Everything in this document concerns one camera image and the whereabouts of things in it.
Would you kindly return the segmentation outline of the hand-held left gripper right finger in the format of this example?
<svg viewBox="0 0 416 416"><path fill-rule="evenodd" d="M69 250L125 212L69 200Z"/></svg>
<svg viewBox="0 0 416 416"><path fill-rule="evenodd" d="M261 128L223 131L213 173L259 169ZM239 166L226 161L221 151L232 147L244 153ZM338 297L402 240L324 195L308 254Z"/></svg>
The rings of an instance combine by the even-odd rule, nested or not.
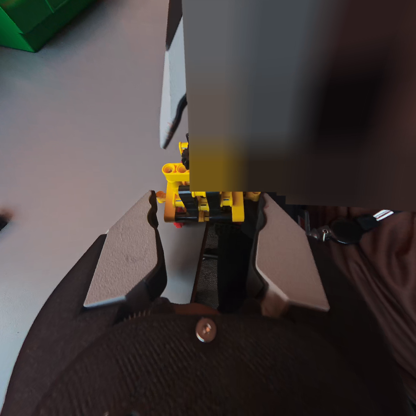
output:
<svg viewBox="0 0 416 416"><path fill-rule="evenodd" d="M261 194L258 203L248 297L269 318L279 318L291 307L328 312L330 305L305 231L268 194Z"/></svg>

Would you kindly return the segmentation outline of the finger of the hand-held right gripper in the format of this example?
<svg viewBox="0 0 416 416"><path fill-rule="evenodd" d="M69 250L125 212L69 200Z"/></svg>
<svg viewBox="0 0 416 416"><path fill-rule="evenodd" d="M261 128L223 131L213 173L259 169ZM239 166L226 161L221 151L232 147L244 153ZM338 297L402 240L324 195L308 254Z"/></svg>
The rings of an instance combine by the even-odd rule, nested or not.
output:
<svg viewBox="0 0 416 416"><path fill-rule="evenodd" d="M164 55L159 118L159 142L162 149L167 149L169 146L186 106L184 25L183 18L180 18L170 46Z"/></svg>

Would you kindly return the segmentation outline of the clear badge holder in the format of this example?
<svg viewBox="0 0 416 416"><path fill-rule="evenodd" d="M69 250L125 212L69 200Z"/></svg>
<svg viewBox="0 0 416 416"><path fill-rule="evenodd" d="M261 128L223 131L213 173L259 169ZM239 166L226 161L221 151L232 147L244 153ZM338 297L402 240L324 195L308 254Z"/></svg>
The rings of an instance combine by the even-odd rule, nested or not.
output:
<svg viewBox="0 0 416 416"><path fill-rule="evenodd" d="M304 209L299 209L298 216L297 216L298 225L305 231L307 236L310 235L310 218L309 212Z"/></svg>

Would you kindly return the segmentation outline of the black badge reel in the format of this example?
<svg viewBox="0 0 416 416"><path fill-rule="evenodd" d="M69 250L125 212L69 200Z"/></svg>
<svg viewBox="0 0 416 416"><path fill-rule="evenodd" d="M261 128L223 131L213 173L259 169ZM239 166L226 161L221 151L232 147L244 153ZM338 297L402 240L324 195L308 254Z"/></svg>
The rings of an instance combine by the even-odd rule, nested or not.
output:
<svg viewBox="0 0 416 416"><path fill-rule="evenodd" d="M356 245L363 235L375 230L383 220L399 213L401 211L380 210L373 215L352 219L338 218L319 228L310 228L309 214L305 213L305 232L307 236L320 242L334 241L343 245Z"/></svg>

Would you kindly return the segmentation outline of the person's brown shirt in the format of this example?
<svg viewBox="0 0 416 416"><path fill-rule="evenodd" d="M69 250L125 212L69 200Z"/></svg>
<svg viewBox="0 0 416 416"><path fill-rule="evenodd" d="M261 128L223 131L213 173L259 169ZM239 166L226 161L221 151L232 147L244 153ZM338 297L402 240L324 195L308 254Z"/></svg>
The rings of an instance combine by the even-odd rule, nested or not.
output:
<svg viewBox="0 0 416 416"><path fill-rule="evenodd" d="M382 220L357 245L329 243L338 267L376 316L415 401L416 394L416 214L403 211Z"/></svg>

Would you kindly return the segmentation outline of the green storage bin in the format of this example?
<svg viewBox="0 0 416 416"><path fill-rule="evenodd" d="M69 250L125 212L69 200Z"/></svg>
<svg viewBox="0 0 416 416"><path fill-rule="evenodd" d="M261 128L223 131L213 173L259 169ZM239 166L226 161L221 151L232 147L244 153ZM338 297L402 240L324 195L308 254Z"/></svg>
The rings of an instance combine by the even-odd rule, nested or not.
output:
<svg viewBox="0 0 416 416"><path fill-rule="evenodd" d="M93 0L2 0L0 45L37 52L93 2Z"/></svg>

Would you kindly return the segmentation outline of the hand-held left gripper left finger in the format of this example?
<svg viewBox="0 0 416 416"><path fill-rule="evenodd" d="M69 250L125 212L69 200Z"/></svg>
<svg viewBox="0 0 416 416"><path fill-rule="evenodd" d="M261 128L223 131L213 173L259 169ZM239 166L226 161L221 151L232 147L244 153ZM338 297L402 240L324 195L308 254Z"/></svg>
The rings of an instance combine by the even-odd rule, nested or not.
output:
<svg viewBox="0 0 416 416"><path fill-rule="evenodd" d="M109 228L85 308L124 304L129 309L147 309L161 296L167 272L157 204L156 193L150 190Z"/></svg>

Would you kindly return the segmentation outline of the yellow black lego vehicle model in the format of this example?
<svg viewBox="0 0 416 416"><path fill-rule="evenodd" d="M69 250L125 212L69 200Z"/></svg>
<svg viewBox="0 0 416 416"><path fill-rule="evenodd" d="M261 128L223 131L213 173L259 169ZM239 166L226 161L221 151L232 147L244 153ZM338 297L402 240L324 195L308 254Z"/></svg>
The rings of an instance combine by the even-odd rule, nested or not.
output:
<svg viewBox="0 0 416 416"><path fill-rule="evenodd" d="M260 192L249 191L191 191L189 143L180 142L180 163L167 163L162 173L167 181L166 191L156 193L164 204L164 221L182 228L191 223L235 223L245 220L245 201L257 203Z"/></svg>

